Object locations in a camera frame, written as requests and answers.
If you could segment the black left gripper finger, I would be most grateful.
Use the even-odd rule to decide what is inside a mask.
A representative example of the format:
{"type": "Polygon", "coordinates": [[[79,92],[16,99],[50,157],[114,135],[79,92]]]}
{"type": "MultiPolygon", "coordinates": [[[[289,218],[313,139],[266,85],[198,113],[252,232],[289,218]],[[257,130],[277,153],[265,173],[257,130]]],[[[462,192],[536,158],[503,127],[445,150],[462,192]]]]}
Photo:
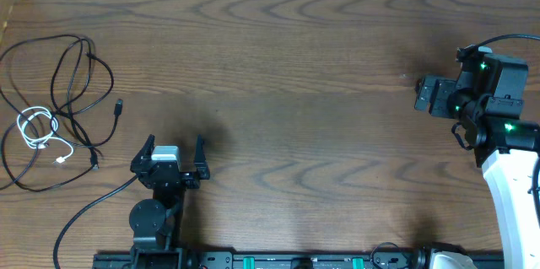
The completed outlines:
{"type": "Polygon", "coordinates": [[[152,153],[154,151],[154,140],[155,136],[150,134],[142,148],[132,159],[131,170],[144,170],[148,168],[149,163],[151,162],[152,153]]]}
{"type": "Polygon", "coordinates": [[[198,135],[197,141],[196,141],[196,147],[195,147],[194,165],[196,167],[198,177],[201,180],[209,180],[210,169],[208,166],[208,161],[204,154],[203,144],[204,144],[204,141],[203,141],[202,136],[198,135]]]}

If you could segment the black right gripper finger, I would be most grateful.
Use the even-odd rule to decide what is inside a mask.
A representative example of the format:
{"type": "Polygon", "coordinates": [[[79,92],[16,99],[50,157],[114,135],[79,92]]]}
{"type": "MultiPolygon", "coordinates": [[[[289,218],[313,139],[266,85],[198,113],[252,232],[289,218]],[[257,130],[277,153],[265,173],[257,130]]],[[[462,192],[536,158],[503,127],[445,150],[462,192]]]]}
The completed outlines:
{"type": "Polygon", "coordinates": [[[449,79],[436,79],[430,98],[429,113],[433,117],[452,118],[449,97],[456,91],[456,82],[449,79]]]}
{"type": "Polygon", "coordinates": [[[440,84],[441,77],[435,75],[425,75],[418,82],[415,88],[416,100],[415,110],[437,112],[440,110],[440,84]]]}

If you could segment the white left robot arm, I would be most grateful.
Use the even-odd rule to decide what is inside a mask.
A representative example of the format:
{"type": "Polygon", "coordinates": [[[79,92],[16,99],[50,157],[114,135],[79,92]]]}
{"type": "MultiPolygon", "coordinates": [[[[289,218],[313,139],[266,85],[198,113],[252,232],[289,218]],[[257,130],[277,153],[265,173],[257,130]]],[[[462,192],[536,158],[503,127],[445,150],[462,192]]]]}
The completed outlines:
{"type": "Polygon", "coordinates": [[[150,135],[130,170],[153,196],[138,202],[130,212],[133,231],[132,269],[199,268],[200,256],[180,246],[176,238],[181,231],[185,194],[198,189],[210,178],[203,151],[203,139],[197,137],[193,164],[195,169],[181,169],[181,152],[177,146],[156,146],[150,135]]]}

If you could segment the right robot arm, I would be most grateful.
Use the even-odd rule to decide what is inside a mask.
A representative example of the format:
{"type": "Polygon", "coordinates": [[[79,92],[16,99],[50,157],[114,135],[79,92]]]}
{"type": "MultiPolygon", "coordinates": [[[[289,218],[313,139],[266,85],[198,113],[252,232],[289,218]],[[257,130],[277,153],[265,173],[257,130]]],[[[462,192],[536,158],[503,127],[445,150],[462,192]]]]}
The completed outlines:
{"type": "Polygon", "coordinates": [[[423,76],[415,110],[452,119],[473,151],[494,202],[506,268],[539,266],[539,125],[523,121],[528,65],[488,47],[461,48],[458,78],[423,76]]]}

